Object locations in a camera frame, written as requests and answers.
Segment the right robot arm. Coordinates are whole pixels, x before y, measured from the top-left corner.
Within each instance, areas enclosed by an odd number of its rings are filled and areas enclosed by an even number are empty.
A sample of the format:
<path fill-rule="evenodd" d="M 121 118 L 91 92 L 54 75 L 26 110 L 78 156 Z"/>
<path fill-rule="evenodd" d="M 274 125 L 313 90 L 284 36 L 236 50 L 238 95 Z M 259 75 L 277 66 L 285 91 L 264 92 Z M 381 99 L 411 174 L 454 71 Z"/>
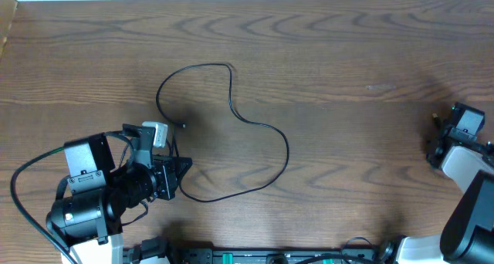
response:
<path fill-rule="evenodd" d="M 446 119 L 434 115 L 433 121 L 438 134 L 426 161 L 454 181 L 462 197 L 441 233 L 389 241 L 377 261 L 493 264 L 493 143 L 477 141 L 485 113 L 455 103 Z"/>

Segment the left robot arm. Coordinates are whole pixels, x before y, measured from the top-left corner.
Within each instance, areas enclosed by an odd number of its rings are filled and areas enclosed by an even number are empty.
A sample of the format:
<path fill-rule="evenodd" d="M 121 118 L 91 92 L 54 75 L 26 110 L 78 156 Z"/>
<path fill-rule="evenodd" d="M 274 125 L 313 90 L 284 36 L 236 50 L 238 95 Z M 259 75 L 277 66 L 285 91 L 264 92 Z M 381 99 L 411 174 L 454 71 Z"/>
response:
<path fill-rule="evenodd" d="M 175 196 L 191 168 L 189 157 L 153 154 L 156 131 L 111 131 L 63 146 L 69 175 L 57 188 L 46 225 L 62 246 L 64 263 L 171 263 L 167 240 L 123 244 L 128 208 Z"/>

